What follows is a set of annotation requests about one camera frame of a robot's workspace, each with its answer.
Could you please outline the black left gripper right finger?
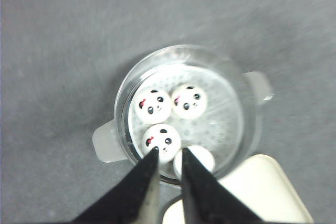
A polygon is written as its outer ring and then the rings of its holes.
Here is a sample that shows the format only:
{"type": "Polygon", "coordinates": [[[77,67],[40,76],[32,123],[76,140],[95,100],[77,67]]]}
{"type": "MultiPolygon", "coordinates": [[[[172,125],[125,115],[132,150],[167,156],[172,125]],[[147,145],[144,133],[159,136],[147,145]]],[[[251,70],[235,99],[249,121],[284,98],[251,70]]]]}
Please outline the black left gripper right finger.
{"type": "Polygon", "coordinates": [[[188,149],[182,150],[182,201],[185,223],[262,223],[225,189],[188,149]]]}

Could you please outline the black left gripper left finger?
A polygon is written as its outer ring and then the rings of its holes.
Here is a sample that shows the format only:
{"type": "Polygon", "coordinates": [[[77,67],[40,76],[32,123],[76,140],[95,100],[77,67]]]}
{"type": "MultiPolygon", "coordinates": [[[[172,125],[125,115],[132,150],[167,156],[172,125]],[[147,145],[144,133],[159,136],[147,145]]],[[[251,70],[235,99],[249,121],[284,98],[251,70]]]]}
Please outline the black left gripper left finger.
{"type": "Polygon", "coordinates": [[[159,182],[159,149],[155,147],[71,223],[157,223],[159,182]]]}

